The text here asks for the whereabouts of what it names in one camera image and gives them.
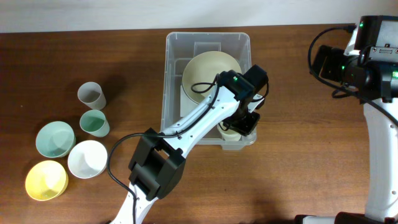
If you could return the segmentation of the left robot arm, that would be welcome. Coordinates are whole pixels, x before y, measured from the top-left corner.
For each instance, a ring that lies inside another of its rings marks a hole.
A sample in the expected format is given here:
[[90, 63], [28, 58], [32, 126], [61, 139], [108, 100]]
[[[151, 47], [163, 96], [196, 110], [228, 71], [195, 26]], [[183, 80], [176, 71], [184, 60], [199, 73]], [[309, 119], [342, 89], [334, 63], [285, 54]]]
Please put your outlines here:
[[245, 74], [221, 72], [210, 83], [211, 93], [188, 115], [159, 133], [152, 128], [138, 133], [140, 140], [128, 165], [129, 184], [111, 176], [127, 190], [113, 223], [142, 223], [151, 206], [177, 186], [187, 155], [215, 126], [250, 135], [260, 118], [255, 110], [265, 100], [258, 93], [268, 86], [267, 73], [258, 65]]

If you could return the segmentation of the white small bowl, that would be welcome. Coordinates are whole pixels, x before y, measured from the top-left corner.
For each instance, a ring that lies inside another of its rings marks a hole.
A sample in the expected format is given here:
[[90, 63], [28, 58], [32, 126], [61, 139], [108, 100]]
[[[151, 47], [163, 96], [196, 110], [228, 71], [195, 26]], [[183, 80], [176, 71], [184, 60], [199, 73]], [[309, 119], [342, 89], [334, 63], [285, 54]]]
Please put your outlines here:
[[103, 144], [94, 140], [78, 143], [69, 153], [68, 168], [80, 179], [100, 175], [106, 168], [108, 152]]

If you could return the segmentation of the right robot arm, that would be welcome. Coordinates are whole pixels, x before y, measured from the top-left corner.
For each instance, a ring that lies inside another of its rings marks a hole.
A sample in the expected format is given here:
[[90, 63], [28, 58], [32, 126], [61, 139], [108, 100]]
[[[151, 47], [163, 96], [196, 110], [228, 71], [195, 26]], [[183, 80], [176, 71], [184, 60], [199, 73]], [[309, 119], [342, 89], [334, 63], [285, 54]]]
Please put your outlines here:
[[363, 16], [345, 49], [321, 45], [308, 68], [333, 98], [363, 105], [369, 134], [369, 191], [364, 213], [297, 215], [295, 223], [397, 223], [397, 17]]

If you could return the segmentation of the green small bowl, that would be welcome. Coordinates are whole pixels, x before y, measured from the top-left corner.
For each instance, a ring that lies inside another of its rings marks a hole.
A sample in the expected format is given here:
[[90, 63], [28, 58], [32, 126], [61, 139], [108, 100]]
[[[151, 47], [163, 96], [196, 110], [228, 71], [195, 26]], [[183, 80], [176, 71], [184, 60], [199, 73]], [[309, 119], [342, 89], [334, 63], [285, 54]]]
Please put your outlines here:
[[37, 133], [35, 146], [44, 157], [65, 157], [76, 144], [76, 137], [72, 127], [63, 121], [46, 124]]

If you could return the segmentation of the green plastic cup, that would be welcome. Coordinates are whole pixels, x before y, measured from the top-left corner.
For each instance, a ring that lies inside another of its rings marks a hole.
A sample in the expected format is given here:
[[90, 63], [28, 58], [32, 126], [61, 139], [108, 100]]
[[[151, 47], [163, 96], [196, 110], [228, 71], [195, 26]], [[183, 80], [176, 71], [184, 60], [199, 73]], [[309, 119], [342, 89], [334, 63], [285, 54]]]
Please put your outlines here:
[[95, 137], [103, 138], [109, 134], [110, 126], [105, 114], [100, 110], [89, 110], [80, 118], [80, 128]]

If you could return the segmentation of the cream plastic cup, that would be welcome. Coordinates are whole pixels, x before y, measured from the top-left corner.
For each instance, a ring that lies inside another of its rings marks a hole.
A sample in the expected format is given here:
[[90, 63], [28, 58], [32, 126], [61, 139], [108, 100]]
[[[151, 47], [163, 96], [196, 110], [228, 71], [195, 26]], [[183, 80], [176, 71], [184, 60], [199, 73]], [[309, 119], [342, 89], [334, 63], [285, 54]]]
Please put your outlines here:
[[241, 135], [239, 133], [224, 127], [222, 122], [217, 125], [217, 129], [225, 141], [239, 141], [241, 139]]

